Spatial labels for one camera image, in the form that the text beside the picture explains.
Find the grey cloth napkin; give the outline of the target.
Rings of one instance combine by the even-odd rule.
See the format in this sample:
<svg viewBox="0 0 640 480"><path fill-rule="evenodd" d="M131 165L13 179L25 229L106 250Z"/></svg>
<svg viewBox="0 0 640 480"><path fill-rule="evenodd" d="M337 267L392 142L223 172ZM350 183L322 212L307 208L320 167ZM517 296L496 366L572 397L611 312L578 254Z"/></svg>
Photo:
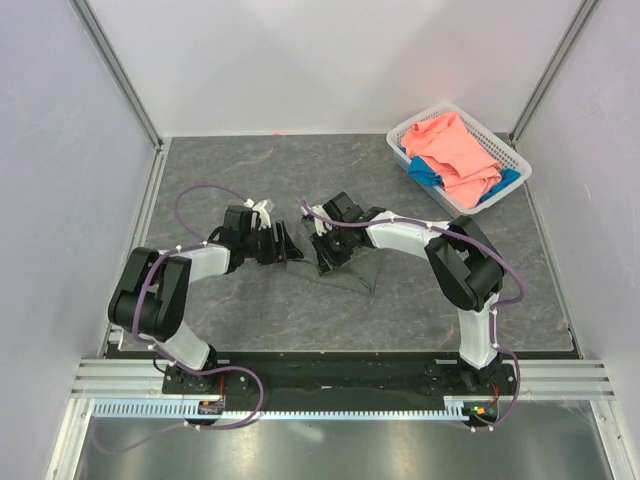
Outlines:
<svg viewBox="0 0 640 480"><path fill-rule="evenodd" d="M375 292L384 258L381 250L357 248L351 259L343 266L328 274L320 275L316 252L310 241L312 234L305 222L300 220L297 223L292 238L294 244L303 252L304 258L288 261L286 264L288 274L360 294Z"/></svg>

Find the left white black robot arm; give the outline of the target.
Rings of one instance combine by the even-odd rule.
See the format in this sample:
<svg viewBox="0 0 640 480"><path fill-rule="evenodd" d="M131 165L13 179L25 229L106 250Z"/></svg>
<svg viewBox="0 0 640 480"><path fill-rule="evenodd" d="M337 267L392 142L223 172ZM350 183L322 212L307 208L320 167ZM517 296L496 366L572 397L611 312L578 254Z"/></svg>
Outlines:
<svg viewBox="0 0 640 480"><path fill-rule="evenodd" d="M232 205L221 226L190 247L130 253L110 299L107 318L185 370L185 382L208 393L219 382L217 352L184 321L189 286L237 270L247 259L260 265L301 260L302 251L270 203Z"/></svg>

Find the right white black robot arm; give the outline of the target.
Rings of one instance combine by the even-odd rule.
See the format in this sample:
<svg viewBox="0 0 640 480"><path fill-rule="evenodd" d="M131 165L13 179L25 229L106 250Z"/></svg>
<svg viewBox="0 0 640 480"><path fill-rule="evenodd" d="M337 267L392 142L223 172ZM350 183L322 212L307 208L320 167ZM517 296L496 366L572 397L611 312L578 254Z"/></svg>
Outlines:
<svg viewBox="0 0 640 480"><path fill-rule="evenodd" d="M323 205L303 204L301 209L303 218L313 223L310 240L321 273L343 267L364 248L428 261L441 292L458 312L460 386L477 394L493 383L500 359L490 313L499 300L505 270L471 218L428 222L380 207L363 210L344 192Z"/></svg>

